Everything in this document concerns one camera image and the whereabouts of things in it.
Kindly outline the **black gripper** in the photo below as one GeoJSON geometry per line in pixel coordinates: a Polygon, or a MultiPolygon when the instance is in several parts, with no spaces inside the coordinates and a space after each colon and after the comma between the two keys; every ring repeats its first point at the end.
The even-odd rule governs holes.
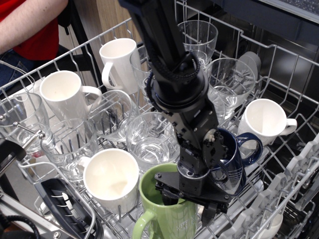
{"type": "Polygon", "coordinates": [[[230,195],[214,184],[209,168],[197,151],[182,146],[176,169],[176,172],[157,170],[154,176],[165,206],[176,205],[179,199],[204,206],[203,226],[210,225],[219,213],[227,212],[230,195]]]}

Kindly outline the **person forearm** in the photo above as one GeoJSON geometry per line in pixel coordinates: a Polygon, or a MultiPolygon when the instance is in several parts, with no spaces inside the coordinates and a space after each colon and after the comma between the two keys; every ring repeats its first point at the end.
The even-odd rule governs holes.
{"type": "Polygon", "coordinates": [[[28,40],[66,8],[67,0],[27,0],[0,22],[0,52],[28,40]]]}

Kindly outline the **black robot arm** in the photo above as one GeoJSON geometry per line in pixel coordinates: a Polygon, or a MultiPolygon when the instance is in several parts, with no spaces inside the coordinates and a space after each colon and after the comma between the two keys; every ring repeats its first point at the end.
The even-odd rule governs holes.
{"type": "Polygon", "coordinates": [[[208,78],[197,58],[186,51],[167,0],[122,0],[147,49],[152,76],[147,95],[173,125],[180,157],[174,173],[157,171],[156,188],[165,205],[179,198],[204,207],[201,221],[210,224],[226,212],[230,196],[213,182],[211,172],[226,156],[208,78]]]}

